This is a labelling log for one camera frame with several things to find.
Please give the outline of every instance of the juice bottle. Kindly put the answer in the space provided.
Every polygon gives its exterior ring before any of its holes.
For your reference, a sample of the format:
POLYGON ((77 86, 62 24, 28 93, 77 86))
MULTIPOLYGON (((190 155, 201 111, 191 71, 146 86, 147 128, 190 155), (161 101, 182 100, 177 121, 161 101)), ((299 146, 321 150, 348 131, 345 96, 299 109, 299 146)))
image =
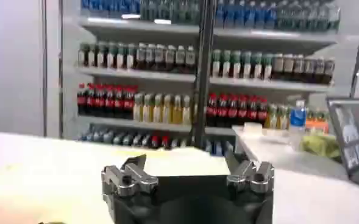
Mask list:
POLYGON ((172 103, 170 95, 165 96, 165 103, 163 106, 163 123, 172 123, 172 103))
POLYGON ((180 95, 176 95, 174 99, 174 108, 172 109, 172 122, 174 124, 182 124, 182 99, 180 95))

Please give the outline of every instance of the water bottle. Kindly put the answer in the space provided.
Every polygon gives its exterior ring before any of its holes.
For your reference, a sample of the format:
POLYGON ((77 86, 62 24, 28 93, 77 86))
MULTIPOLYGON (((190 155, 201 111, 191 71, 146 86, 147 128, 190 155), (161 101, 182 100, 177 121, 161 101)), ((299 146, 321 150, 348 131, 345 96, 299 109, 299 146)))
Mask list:
POLYGON ((244 23, 244 27, 248 29, 252 29, 255 26, 255 2, 250 2, 250 6, 246 9, 246 21, 244 23))
POLYGON ((307 119, 307 111, 305 109, 305 101, 297 100, 296 107, 290 112, 290 142, 294 150, 300 149, 301 140, 305 133, 305 121, 307 119))
POLYGON ((275 2, 272 2, 270 8, 267 9, 266 12, 265 28, 275 29, 276 22, 277 22, 277 4, 275 2))
POLYGON ((218 0, 216 8, 215 27, 224 27, 225 5, 224 0, 218 0))
POLYGON ((235 27, 244 27, 244 20, 246 15, 246 3, 240 0, 239 5, 236 6, 235 27))

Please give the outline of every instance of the shelf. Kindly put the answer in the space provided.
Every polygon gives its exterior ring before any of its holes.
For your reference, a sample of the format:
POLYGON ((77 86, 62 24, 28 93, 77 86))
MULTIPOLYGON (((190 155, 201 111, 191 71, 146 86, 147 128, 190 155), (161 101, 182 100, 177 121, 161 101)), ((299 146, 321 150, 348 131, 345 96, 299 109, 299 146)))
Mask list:
POLYGON ((327 85, 299 83, 299 82, 283 82, 283 81, 262 81, 262 80, 246 80, 233 78, 210 78, 212 85, 226 86, 242 86, 248 88, 267 88, 278 89, 284 91, 295 91, 304 93, 327 93, 334 91, 334 87, 327 85))
POLYGON ((139 128, 139 129, 149 129, 149 130, 173 131, 173 132, 182 132, 182 133, 189 133, 191 130, 191 127, 188 125, 137 122, 133 120, 125 120, 125 119, 117 119, 117 118, 79 116, 78 120, 92 124, 112 125, 117 127, 139 128))
POLYGON ((205 134, 218 136, 235 136, 232 128, 205 127, 205 134))
POLYGON ((235 49, 240 46, 249 51, 305 55, 336 44, 339 38, 338 34, 333 32, 299 33, 277 30, 215 29, 214 33, 217 45, 215 48, 235 49))
POLYGON ((120 77, 133 79, 160 80, 169 82, 194 83, 196 76, 190 74, 174 74, 153 71, 137 71, 125 69, 78 68, 79 72, 93 76, 120 77))

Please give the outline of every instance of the bottle label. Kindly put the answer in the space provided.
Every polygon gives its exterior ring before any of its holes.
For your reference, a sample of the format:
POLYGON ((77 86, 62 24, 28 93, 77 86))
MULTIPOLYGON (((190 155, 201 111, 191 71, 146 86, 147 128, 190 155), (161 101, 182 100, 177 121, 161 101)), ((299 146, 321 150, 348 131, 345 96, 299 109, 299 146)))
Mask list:
POLYGON ((271 78, 271 65, 265 67, 265 79, 271 78))
POLYGON ((117 55, 117 68, 123 68, 124 66, 124 56, 122 54, 117 55))
POLYGON ((229 76, 229 69, 230 69, 230 62, 229 61, 224 62, 224 65, 222 66, 222 76, 223 77, 229 76))
POLYGON ((220 61, 213 62, 213 77, 218 77, 220 72, 220 61))
POLYGON ((134 63, 133 55, 128 55, 126 57, 126 68, 127 69, 132 69, 133 68, 133 63, 134 63))
POLYGON ((251 64, 245 64, 243 69, 243 77, 249 79, 251 74, 251 64))
POLYGON ((240 73, 240 64, 236 63, 233 65, 233 78, 238 79, 240 73))

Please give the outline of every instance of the soda bottle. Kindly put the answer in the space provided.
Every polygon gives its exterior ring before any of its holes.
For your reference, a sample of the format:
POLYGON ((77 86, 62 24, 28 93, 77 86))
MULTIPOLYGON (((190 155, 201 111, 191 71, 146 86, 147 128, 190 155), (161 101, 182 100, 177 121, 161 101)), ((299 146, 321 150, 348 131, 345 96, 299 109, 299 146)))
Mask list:
POLYGON ((87 43, 81 43, 78 54, 79 66, 88 67, 88 53, 90 51, 90 46, 87 43))
POLYGON ((230 71, 230 50, 224 51, 223 62, 222 62, 222 77, 229 78, 230 71))
POLYGON ((243 62, 243 78, 249 79, 251 77, 251 51, 246 51, 241 55, 243 62))
POLYGON ((136 52, 136 69, 144 70, 146 67, 145 62, 146 45, 143 43, 138 44, 136 52))
POLYGON ((225 7, 225 21, 224 28, 231 28, 235 26, 235 0, 229 0, 228 5, 225 7))
POLYGON ((261 2, 259 8, 255 11, 255 28, 265 28, 266 12, 266 3, 261 2))
POLYGON ((208 105, 206 110, 206 125, 214 127, 216 125, 217 116, 217 99, 214 93, 209 94, 208 105))
POLYGON ((247 96, 240 95, 238 101, 237 125, 243 125, 247 121, 247 96))
POLYGON ((148 44, 145 54, 145 61, 146 61, 146 69, 150 70, 153 69, 155 64, 155 50, 156 46, 154 44, 148 44))
POLYGON ((94 85, 91 83, 88 83, 87 86, 88 86, 88 92, 87 92, 86 113, 94 116, 95 115, 95 107, 94 107, 95 89, 94 89, 94 85))
POLYGON ((127 55, 126 55, 126 68, 127 69, 133 69, 135 66, 135 45, 130 43, 128 45, 128 51, 127 51, 127 55))
POLYGON ((264 98, 260 98, 259 104, 258 104, 258 122, 262 124, 262 126, 265 126, 265 122, 267 119, 267 100, 264 98))
POLYGON ((217 105, 217 127, 225 127, 228 114, 228 97, 226 94, 220 94, 217 105))
POLYGON ((266 29, 275 29, 275 24, 277 23, 277 4, 272 2, 270 7, 267 9, 266 12, 266 29))
POLYGON ((224 0, 218 0, 216 8, 215 27, 224 27, 225 5, 224 0))
POLYGON ((233 62, 232 77, 235 79, 240 78, 240 69, 241 69, 240 58, 241 58, 241 51, 234 51, 232 58, 232 62, 233 62))
POLYGON ((226 121, 226 127, 231 127, 236 124, 238 116, 238 98, 235 95, 229 97, 228 103, 228 119, 226 121))
POLYGON ((106 88, 105 115, 107 117, 114 117, 115 95, 113 90, 113 86, 108 86, 106 88))
POLYGON ((116 86, 114 99, 114 117, 124 116, 124 94, 122 86, 116 86))
POLYGON ((252 29, 255 26, 255 2, 250 2, 250 6, 246 9, 246 21, 244 23, 244 27, 248 29, 252 29))
POLYGON ((220 76, 220 60, 221 60, 221 51, 219 49, 213 50, 213 64, 211 68, 212 77, 220 76))
POLYGON ((251 97, 247 109, 247 118, 250 122, 255 122, 257 120, 258 115, 258 103, 256 97, 251 97))
POLYGON ((79 84, 79 91, 76 96, 78 115, 86 114, 87 109, 87 92, 84 83, 79 84))
POLYGON ((117 53, 118 53, 117 44, 110 42, 108 44, 108 55, 107 55, 108 68, 117 68, 117 53))

